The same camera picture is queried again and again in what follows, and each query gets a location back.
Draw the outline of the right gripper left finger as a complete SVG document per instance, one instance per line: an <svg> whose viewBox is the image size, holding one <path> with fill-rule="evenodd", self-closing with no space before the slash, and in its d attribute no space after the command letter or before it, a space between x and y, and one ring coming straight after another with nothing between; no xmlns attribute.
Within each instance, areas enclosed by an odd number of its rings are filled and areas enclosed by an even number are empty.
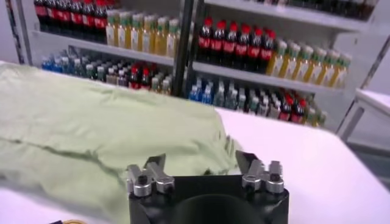
<svg viewBox="0 0 390 224"><path fill-rule="evenodd" d="M151 156L143 169L136 164L127 166L127 192L136 197L148 197L153 193L153 186L161 194L169 195L175 189L174 177L165 174L166 154Z"/></svg>

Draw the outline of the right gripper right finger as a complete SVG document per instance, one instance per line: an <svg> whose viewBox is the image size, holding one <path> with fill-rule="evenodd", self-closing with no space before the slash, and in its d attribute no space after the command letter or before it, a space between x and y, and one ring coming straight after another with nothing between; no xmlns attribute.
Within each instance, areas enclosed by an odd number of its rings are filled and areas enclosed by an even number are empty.
<svg viewBox="0 0 390 224"><path fill-rule="evenodd" d="M284 192L283 168L280 161L271 161L266 168L264 162L254 153L238 150L235 156L242 173L242 187L245 190L255 192L265 188L270 194Z"/></svg>

